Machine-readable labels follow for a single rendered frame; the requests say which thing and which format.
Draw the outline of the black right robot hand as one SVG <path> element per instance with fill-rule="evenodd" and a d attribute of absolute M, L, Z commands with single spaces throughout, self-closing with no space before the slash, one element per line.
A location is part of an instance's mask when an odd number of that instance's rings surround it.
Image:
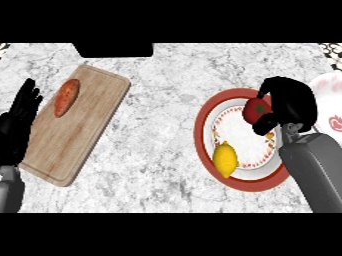
<path fill-rule="evenodd" d="M 254 132 L 264 136 L 273 128 L 285 124 L 301 124 L 298 131 L 308 132 L 317 121 L 317 104 L 307 84 L 288 77 L 264 79 L 257 98 L 271 97 L 271 112 L 252 125 Z"/>

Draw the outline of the yellow lemon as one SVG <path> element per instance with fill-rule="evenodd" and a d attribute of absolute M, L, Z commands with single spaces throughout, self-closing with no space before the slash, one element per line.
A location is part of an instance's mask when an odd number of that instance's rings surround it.
<path fill-rule="evenodd" d="M 221 176 L 229 178 L 231 173 L 236 171 L 239 161 L 236 150 L 227 142 L 223 142 L 223 144 L 215 147 L 212 163 Z"/>

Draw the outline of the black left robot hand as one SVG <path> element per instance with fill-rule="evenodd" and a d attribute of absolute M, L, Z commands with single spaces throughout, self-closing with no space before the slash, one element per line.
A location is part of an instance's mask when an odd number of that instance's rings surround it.
<path fill-rule="evenodd" d="M 35 81 L 28 78 L 10 110 L 0 115 L 0 167 L 16 166 L 26 154 L 31 126 L 42 101 Z"/>

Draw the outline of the red tomato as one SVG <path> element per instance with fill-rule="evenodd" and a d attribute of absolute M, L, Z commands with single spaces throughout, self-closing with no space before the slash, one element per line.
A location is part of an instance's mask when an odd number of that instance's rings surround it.
<path fill-rule="evenodd" d="M 242 111 L 242 116 L 245 121 L 249 124 L 254 124 L 261 118 L 261 116 L 270 112 L 271 112 L 271 107 L 262 99 L 251 98 L 246 101 L 243 111 Z"/>

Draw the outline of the red-rimmed white plate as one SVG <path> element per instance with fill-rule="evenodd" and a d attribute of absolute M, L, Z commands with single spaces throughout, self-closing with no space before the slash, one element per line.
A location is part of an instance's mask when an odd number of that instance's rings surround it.
<path fill-rule="evenodd" d="M 246 192 L 274 188 L 289 177 L 277 153 L 280 128 L 258 136 L 242 117 L 246 101 L 257 93 L 257 90 L 242 88 L 220 92 L 203 104 L 195 120 L 195 148 L 202 164 L 224 185 Z M 229 178 L 223 177 L 212 163 L 215 147 L 224 142 L 234 148 L 239 158 L 239 166 Z"/>

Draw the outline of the wooden cutting board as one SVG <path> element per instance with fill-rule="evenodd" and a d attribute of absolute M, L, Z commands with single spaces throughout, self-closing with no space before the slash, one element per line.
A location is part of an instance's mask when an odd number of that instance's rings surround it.
<path fill-rule="evenodd" d="M 79 65 L 69 78 L 81 82 L 75 103 L 57 118 L 56 97 L 48 100 L 32 124 L 19 165 L 60 187 L 75 180 L 131 86 L 125 77 L 88 65 Z"/>

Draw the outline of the white bowl with red print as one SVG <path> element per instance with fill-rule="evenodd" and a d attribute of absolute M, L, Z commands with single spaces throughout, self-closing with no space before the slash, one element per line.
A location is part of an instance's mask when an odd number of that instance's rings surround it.
<path fill-rule="evenodd" d="M 327 134 L 342 147 L 342 73 L 319 75 L 310 82 L 317 103 L 314 128 Z"/>

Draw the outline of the black appliance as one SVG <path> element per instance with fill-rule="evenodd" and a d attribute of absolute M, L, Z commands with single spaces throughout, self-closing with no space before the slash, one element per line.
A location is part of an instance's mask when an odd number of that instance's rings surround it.
<path fill-rule="evenodd" d="M 73 47 L 84 58 L 150 57 L 152 43 L 75 43 Z"/>

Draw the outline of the orange sweet potato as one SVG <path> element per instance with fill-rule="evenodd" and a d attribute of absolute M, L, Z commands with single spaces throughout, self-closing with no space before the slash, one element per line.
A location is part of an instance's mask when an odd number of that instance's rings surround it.
<path fill-rule="evenodd" d="M 54 101 L 54 116 L 57 118 L 60 118 L 66 114 L 76 100 L 76 97 L 79 94 L 79 88 L 81 88 L 81 83 L 78 79 L 69 79 L 63 83 L 59 89 L 59 92 L 56 95 L 56 101 Z"/>

